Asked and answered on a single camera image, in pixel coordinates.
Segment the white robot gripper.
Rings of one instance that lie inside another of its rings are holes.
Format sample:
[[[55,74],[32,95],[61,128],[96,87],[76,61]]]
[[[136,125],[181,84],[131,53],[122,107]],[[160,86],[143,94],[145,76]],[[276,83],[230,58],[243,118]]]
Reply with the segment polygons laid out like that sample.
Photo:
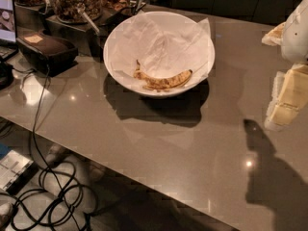
[[[265,127],[281,131],[290,125],[308,103],[308,0],[302,0],[285,22],[262,37],[269,46],[281,45],[282,57],[294,64],[278,71],[273,81]]]

